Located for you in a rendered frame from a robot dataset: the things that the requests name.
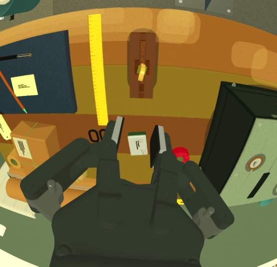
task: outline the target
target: pen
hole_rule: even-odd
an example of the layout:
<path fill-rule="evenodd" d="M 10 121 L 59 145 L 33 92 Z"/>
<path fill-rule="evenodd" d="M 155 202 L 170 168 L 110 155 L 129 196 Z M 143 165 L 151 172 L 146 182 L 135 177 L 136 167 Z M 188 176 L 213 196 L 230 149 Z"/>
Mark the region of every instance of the pen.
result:
<path fill-rule="evenodd" d="M 0 76 L 2 78 L 2 80 L 4 81 L 4 83 L 6 84 L 7 88 L 9 89 L 9 91 L 12 93 L 13 97 L 15 98 L 15 100 L 17 101 L 17 103 L 19 104 L 19 106 L 24 110 L 24 112 L 27 114 L 27 111 L 25 109 L 25 107 L 22 105 L 22 103 L 20 102 L 20 100 L 18 99 L 18 97 L 15 95 L 13 89 L 9 86 L 8 82 L 6 81 L 6 79 L 4 78 L 2 72 L 0 71 Z"/>
<path fill-rule="evenodd" d="M 10 55 L 10 56 L 0 57 L 0 61 L 3 61 L 3 60 L 10 60 L 10 59 L 30 58 L 31 56 L 32 56 L 32 54 L 31 54 L 31 53 L 24 53 L 24 54 Z"/>

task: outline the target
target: black scissors handle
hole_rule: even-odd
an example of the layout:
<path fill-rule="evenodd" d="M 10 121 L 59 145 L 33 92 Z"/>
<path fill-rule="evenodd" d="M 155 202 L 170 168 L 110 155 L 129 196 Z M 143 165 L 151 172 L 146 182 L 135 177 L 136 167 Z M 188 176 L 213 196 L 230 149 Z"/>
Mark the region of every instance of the black scissors handle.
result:
<path fill-rule="evenodd" d="M 102 128 L 102 129 L 99 130 L 99 134 L 100 134 L 100 138 L 99 138 L 99 134 L 98 134 L 97 130 L 91 129 L 88 132 L 88 136 L 89 136 L 90 141 L 93 142 L 93 143 L 98 143 L 100 141 L 100 139 L 101 140 L 103 139 L 102 132 L 104 132 L 104 131 L 105 131 L 105 128 Z M 95 132 L 97 140 L 93 140 L 91 132 Z"/>

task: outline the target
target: orange pencil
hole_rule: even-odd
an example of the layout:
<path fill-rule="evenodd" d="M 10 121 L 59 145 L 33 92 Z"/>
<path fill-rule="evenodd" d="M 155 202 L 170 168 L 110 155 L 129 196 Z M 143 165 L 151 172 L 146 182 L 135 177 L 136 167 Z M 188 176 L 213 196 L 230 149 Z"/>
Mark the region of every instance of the orange pencil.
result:
<path fill-rule="evenodd" d="M 9 91 L 12 93 L 13 97 L 15 98 L 15 100 L 17 101 L 17 103 L 20 105 L 20 107 L 24 110 L 24 112 L 27 114 L 27 111 L 25 109 L 25 107 L 22 105 L 22 103 L 20 102 L 20 100 L 18 99 L 18 97 L 15 95 L 13 89 L 9 86 L 8 82 L 6 81 L 6 79 L 4 78 L 2 72 L 0 71 L 0 76 L 2 78 L 2 80 L 4 81 L 4 83 L 6 84 L 7 88 L 9 89 Z"/>

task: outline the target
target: black pen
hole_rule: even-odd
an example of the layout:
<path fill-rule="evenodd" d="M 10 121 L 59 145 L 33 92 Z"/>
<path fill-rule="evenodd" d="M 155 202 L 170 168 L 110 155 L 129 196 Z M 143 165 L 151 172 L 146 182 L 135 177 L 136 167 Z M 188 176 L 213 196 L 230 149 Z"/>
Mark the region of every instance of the black pen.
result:
<path fill-rule="evenodd" d="M 0 61 L 9 60 L 9 59 L 22 59 L 22 58 L 30 58 L 32 56 L 31 53 L 24 53 L 24 54 L 17 54 L 17 55 L 10 55 L 0 57 Z"/>

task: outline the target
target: blue folder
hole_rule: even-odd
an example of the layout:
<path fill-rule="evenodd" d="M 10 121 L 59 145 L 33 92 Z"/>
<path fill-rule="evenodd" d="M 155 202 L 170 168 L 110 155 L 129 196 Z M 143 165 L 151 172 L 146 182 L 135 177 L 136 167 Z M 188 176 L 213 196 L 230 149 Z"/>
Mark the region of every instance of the blue folder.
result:
<path fill-rule="evenodd" d="M 0 71 L 11 89 L 13 89 L 11 78 L 34 75 L 38 95 L 18 97 L 27 113 L 76 113 L 69 31 L 35 36 L 0 47 L 0 57 L 22 54 L 31 54 L 31 57 L 0 61 Z M 0 112 L 26 114 L 1 77 Z"/>

